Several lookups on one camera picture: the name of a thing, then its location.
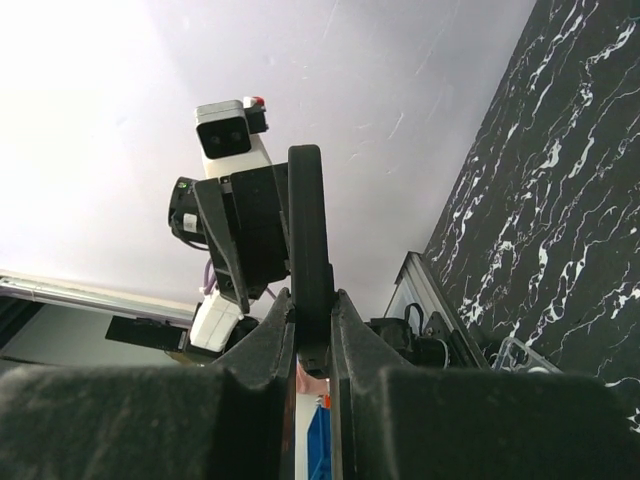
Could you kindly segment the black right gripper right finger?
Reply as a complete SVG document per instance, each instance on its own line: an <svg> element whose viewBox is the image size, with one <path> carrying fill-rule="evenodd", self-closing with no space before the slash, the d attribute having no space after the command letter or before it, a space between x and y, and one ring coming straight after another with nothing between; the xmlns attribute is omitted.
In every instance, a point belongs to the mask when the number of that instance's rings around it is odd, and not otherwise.
<svg viewBox="0 0 640 480"><path fill-rule="evenodd" d="M337 479L635 479L639 438L597 381L413 366L344 291L331 314Z"/></svg>

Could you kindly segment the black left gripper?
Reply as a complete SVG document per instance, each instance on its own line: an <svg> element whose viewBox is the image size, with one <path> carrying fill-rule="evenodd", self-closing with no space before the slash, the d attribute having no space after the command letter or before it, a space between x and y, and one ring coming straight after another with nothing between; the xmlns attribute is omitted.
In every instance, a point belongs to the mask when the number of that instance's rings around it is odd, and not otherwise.
<svg viewBox="0 0 640 480"><path fill-rule="evenodd" d="M288 166L220 179L177 179L168 226L184 244L211 256L220 295L241 313L290 273Z"/></svg>

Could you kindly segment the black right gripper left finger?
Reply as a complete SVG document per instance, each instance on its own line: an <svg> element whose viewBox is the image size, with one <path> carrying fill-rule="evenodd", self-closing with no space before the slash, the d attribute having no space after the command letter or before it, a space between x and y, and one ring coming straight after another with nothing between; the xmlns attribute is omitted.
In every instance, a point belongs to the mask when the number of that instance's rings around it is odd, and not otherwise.
<svg viewBox="0 0 640 480"><path fill-rule="evenodd" d="M212 364L20 367L1 379L5 479L291 479L295 312Z"/></svg>

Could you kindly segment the black smartphone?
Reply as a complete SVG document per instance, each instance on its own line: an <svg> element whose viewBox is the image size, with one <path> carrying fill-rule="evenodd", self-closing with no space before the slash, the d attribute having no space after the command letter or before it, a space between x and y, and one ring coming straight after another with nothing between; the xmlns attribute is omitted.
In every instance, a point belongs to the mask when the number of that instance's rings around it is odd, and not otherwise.
<svg viewBox="0 0 640 480"><path fill-rule="evenodd" d="M329 376L330 316L334 302L329 262L321 150L288 151L291 300L299 361L317 379Z"/></svg>

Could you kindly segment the clear phone case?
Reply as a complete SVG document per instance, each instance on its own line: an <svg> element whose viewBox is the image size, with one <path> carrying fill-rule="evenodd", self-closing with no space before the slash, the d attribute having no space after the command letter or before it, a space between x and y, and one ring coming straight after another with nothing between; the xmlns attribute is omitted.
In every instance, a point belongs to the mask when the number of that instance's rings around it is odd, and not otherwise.
<svg viewBox="0 0 640 480"><path fill-rule="evenodd" d="M555 365L515 337L502 341L492 368L511 373L561 373Z"/></svg>

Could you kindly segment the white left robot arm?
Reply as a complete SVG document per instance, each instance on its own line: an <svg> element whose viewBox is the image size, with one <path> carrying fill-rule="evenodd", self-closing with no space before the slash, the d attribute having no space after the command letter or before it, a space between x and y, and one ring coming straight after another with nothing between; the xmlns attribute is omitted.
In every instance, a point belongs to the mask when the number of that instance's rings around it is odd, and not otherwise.
<svg viewBox="0 0 640 480"><path fill-rule="evenodd" d="M219 357L255 328L251 304L290 274L288 166L176 181L172 234L209 254L186 351Z"/></svg>

